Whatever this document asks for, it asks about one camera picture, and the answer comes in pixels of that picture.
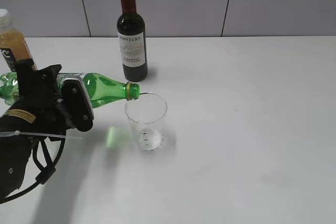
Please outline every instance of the gold bottle cap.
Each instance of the gold bottle cap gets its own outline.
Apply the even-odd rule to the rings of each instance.
[[[130,101],[132,100],[132,96],[131,96],[131,82],[127,82],[126,84],[126,100]]]

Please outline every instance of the green plastic bottle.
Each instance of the green plastic bottle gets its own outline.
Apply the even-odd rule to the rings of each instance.
[[[79,76],[83,80],[93,108],[121,99],[136,100],[140,95],[138,84],[121,83],[99,73],[59,73],[57,83],[60,88],[64,78],[69,75]],[[5,73],[0,76],[0,81],[4,84],[0,87],[0,98],[4,99],[6,104],[12,105],[19,98],[16,73]]]

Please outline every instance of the white bottle cap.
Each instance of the white bottle cap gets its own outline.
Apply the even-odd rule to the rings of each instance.
[[[9,26],[12,23],[12,16],[6,9],[0,9],[0,26]]]

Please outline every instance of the wine bottle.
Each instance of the wine bottle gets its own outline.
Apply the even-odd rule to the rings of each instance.
[[[121,83],[99,73],[59,73],[57,75],[59,88],[69,75],[79,76],[83,80],[93,108],[121,99],[136,100],[140,95],[138,84]],[[0,87],[0,98],[4,99],[6,104],[12,105],[19,98],[16,73],[5,73],[0,76],[0,81],[4,84]]]
[[[117,21],[124,74],[129,81],[147,76],[145,22],[136,12],[135,0],[121,0],[122,15]]]

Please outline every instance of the clear plastic cup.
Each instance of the clear plastic cup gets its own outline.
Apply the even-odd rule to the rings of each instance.
[[[154,93],[140,94],[137,100],[126,103],[125,113],[141,149],[150,151],[162,143],[167,109],[167,102]]]

